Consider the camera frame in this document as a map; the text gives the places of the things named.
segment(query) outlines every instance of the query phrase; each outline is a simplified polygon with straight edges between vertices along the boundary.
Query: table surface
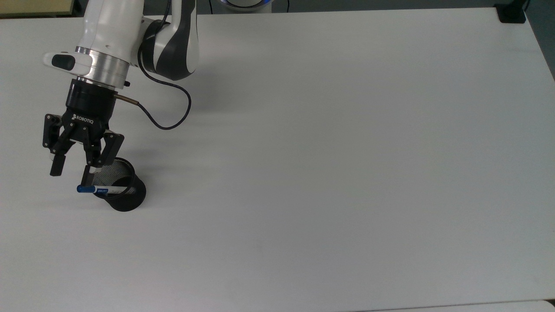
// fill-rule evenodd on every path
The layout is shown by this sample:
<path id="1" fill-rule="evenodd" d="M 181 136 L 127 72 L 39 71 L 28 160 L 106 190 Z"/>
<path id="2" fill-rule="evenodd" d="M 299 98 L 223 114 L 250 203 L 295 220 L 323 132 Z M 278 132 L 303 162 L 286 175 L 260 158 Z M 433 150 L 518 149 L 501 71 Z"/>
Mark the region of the table surface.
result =
<path id="1" fill-rule="evenodd" d="M 555 83 L 495 9 L 199 16 L 178 129 L 119 103 L 120 213 L 41 147 L 82 19 L 0 21 L 0 310 L 355 311 L 555 297 Z M 163 124 L 184 96 L 130 70 Z"/>
<path id="2" fill-rule="evenodd" d="M 71 14 L 73 0 L 2 0 L 0 16 Z"/>

